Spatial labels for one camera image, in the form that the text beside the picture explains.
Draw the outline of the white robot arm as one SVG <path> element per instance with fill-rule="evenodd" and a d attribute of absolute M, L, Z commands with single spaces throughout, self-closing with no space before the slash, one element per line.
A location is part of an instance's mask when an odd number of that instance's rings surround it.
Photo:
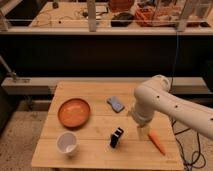
<path fill-rule="evenodd" d="M 213 140 L 213 109 L 178 98 L 169 93 L 170 81 L 156 75 L 134 89 L 135 103 L 131 110 L 134 121 L 145 126 L 158 111 L 171 116 L 203 136 Z"/>

